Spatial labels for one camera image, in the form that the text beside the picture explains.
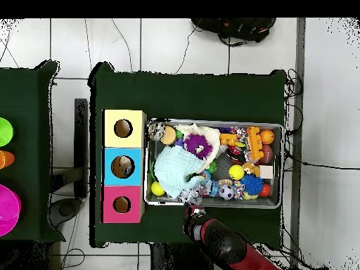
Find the pink block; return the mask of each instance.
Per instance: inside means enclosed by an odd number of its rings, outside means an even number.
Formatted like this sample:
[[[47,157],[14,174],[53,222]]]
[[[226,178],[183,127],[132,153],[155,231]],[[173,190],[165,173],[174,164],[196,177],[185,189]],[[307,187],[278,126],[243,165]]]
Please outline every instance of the pink block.
[[[104,223],[139,223],[143,214],[143,186],[104,186],[103,222]],[[124,196],[130,201],[130,210],[117,212],[113,203],[117,197]]]

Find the black bag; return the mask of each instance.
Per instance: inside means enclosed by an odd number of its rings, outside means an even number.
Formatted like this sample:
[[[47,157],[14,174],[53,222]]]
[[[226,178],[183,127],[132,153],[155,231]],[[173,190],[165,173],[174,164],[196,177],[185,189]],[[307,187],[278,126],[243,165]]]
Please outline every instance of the black bag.
[[[223,43],[228,37],[244,40],[230,45],[240,46],[245,41],[260,42],[267,37],[276,18],[192,18],[191,21],[195,28],[217,33]]]

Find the orange cup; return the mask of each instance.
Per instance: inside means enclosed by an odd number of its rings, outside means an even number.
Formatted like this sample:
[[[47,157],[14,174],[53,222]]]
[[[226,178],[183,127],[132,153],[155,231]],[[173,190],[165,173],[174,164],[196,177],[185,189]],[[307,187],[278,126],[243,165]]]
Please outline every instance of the orange cup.
[[[14,154],[12,154],[8,151],[0,150],[0,169],[3,169],[4,167],[8,167],[9,165],[13,164],[14,162],[15,162]]]

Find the metal tray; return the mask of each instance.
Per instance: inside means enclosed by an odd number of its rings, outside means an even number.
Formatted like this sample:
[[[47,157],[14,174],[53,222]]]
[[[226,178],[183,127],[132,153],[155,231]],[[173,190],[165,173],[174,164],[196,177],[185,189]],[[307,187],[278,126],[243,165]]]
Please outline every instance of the metal tray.
[[[228,200],[225,201],[220,197],[215,198],[203,198],[202,206],[204,207],[227,207],[227,208],[262,208],[262,209],[275,209],[281,204],[283,197],[283,153],[284,153],[284,138],[285,129],[279,124],[268,124],[268,123],[250,123],[250,122],[219,122],[219,121],[206,121],[206,120],[176,120],[176,119],[150,119],[147,122],[147,126],[151,123],[164,122],[166,125],[175,126],[178,124],[193,124],[196,123],[199,127],[249,127],[256,126],[262,129],[270,129],[275,135],[275,141],[271,144],[273,149],[274,158],[270,164],[274,167],[274,178],[264,179],[264,182],[271,186],[271,195],[268,198],[257,198],[254,200]],[[166,194],[158,197],[153,195],[151,192],[151,184],[153,178],[150,175],[150,164],[160,154],[162,149],[165,147],[160,141],[148,140],[146,144],[146,157],[145,157],[145,181],[144,200],[149,205],[176,205],[182,206],[181,202],[176,202],[169,199]],[[228,170],[233,165],[229,157],[223,153],[217,159],[217,171],[212,174],[212,179],[229,179]]]

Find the green bowl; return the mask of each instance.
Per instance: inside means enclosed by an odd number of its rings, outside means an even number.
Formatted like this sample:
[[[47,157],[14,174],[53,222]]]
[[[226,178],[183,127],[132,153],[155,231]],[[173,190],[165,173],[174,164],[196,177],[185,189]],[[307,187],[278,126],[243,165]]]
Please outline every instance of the green bowl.
[[[4,118],[0,118],[0,147],[9,143],[13,138],[13,135],[14,130],[11,123]]]

